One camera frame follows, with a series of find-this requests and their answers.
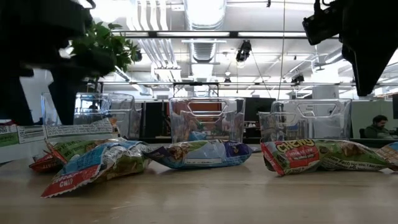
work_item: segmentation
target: desk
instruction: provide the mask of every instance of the desk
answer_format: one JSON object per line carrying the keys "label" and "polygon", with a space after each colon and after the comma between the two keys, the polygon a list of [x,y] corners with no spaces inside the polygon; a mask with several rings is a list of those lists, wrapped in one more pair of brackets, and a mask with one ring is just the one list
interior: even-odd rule
{"label": "desk", "polygon": [[27,161],[0,167],[2,224],[29,223],[396,223],[398,175],[316,172],[282,178],[262,154],[241,166],[171,170],[156,162],[144,174],[40,198],[53,175]]}

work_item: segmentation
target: ceiling duct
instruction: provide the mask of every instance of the ceiling duct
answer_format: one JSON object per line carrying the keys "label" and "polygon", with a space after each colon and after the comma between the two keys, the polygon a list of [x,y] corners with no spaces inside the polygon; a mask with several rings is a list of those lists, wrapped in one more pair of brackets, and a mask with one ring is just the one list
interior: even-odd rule
{"label": "ceiling duct", "polygon": [[[184,7],[185,21],[189,30],[220,30],[223,26],[226,0],[184,0]],[[215,39],[201,40],[206,41],[206,43],[198,41],[190,44],[192,62],[213,62],[216,43],[211,43],[211,41],[215,41]],[[213,67],[212,64],[191,65],[194,78],[210,78]]]}

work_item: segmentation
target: ceiling light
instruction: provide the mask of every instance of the ceiling light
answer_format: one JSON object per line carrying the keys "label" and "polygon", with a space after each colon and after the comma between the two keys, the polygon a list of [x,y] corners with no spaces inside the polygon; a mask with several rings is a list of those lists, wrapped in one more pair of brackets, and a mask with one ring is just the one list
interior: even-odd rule
{"label": "ceiling light", "polygon": [[229,32],[218,31],[185,31],[185,32],[158,32],[158,37],[228,37]]}
{"label": "ceiling light", "polygon": [[238,37],[307,37],[305,32],[239,32]]}

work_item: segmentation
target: red snack bag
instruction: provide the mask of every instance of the red snack bag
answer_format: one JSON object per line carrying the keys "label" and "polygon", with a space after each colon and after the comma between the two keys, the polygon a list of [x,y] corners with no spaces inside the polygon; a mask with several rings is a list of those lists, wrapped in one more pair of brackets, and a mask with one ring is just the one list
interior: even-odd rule
{"label": "red snack bag", "polygon": [[29,165],[29,168],[36,172],[55,172],[62,168],[62,163],[51,154],[47,154]]}

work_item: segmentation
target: computer monitor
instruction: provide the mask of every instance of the computer monitor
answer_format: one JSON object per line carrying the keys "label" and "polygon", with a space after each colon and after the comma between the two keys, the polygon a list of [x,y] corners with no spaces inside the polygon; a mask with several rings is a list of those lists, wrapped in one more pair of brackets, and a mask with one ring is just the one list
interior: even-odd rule
{"label": "computer monitor", "polygon": [[275,98],[246,98],[246,108],[244,112],[245,121],[259,121],[258,112],[271,112],[272,102]]}

